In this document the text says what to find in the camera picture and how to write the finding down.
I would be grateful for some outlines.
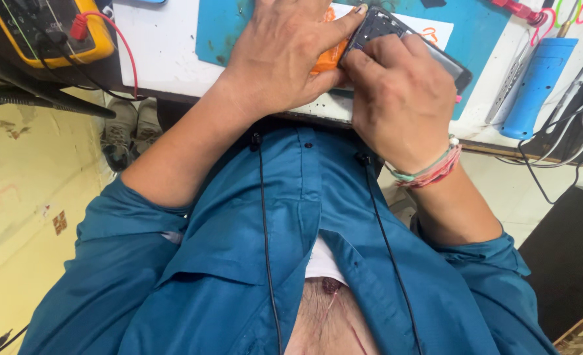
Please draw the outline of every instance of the sneaker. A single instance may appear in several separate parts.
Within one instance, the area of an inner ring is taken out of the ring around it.
[[[153,98],[145,99],[138,108],[138,132],[132,149],[134,157],[140,157],[161,135],[162,128],[158,122],[158,101]]]
[[[120,99],[112,99],[107,108],[116,113],[116,118],[105,120],[101,150],[109,167],[115,173],[119,173],[133,161],[129,148],[132,144],[132,132],[136,128],[138,112],[131,102]]]

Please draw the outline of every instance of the forearm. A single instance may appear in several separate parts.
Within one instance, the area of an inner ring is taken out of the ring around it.
[[[166,207],[192,202],[210,168],[258,117],[233,104],[232,87],[217,82],[125,172],[122,181]]]
[[[499,238],[500,223],[459,164],[442,181],[413,190],[425,234],[442,245]]]

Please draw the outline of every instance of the bracelet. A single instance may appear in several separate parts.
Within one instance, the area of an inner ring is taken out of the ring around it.
[[[401,174],[397,170],[391,169],[387,164],[386,167],[397,180],[396,185],[399,187],[418,189],[435,184],[449,175],[456,166],[462,152],[462,145],[459,143],[458,139],[450,136],[449,149],[432,165],[413,175]]]

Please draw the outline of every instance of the screwdriver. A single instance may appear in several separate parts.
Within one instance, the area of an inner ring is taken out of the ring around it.
[[[575,11],[576,6],[572,6],[570,16],[561,26],[556,38],[544,38],[539,44],[526,70],[515,105],[500,128],[501,135],[517,140],[532,137],[541,107],[552,93],[552,88],[561,77],[574,47],[579,42],[578,38],[565,38]]]

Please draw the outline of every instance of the left hand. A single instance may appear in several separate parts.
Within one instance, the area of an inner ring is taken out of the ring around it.
[[[216,84],[251,121],[308,104],[344,81],[340,69],[310,72],[320,54],[349,36],[368,10],[364,4],[324,23],[331,0],[255,1],[254,15]]]

